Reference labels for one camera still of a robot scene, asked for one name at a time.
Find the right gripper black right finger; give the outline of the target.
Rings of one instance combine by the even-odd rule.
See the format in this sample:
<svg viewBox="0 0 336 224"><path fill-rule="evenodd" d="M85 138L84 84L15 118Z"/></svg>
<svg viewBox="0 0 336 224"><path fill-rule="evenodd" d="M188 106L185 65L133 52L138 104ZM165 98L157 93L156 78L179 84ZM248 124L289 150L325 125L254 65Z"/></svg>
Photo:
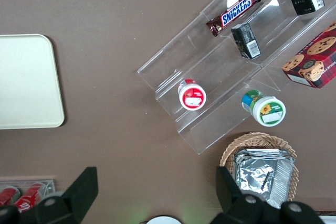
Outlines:
<svg viewBox="0 0 336 224"><path fill-rule="evenodd" d="M287 201L277 209L253 194L242 193L224 166L216 168L216 193L222 212L211 223L323 223L304 203Z"/></svg>

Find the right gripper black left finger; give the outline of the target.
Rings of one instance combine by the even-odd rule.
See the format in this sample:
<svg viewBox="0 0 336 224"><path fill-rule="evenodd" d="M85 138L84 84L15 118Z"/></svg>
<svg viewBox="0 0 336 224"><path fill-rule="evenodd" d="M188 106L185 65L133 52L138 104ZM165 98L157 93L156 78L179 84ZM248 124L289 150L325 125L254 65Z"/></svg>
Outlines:
<svg viewBox="0 0 336 224"><path fill-rule="evenodd" d="M61 196L22 213L16 206L1 207L1 223L81 223L97 195L97 168L87 167Z"/></svg>

